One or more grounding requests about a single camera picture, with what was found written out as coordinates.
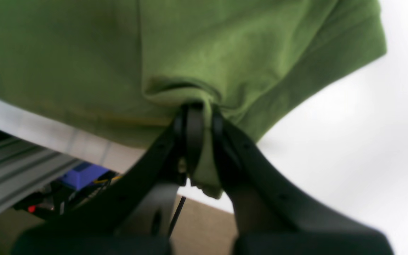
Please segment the red light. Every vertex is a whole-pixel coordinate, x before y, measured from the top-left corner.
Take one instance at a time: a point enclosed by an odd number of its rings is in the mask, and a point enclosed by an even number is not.
[[[28,212],[34,213],[35,212],[35,205],[31,205],[28,207]]]

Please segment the white surface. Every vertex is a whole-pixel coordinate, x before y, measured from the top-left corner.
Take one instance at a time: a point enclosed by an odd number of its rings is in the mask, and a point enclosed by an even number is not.
[[[396,254],[408,255],[408,1],[381,4],[387,56],[304,102],[277,123],[259,147],[303,190],[381,229]],[[0,102],[0,116],[5,116],[0,129],[117,171],[126,170],[142,154],[18,111]],[[77,132],[80,135],[71,139]],[[104,145],[109,148],[106,154]],[[180,193],[232,211],[227,197],[214,200],[191,187]]]

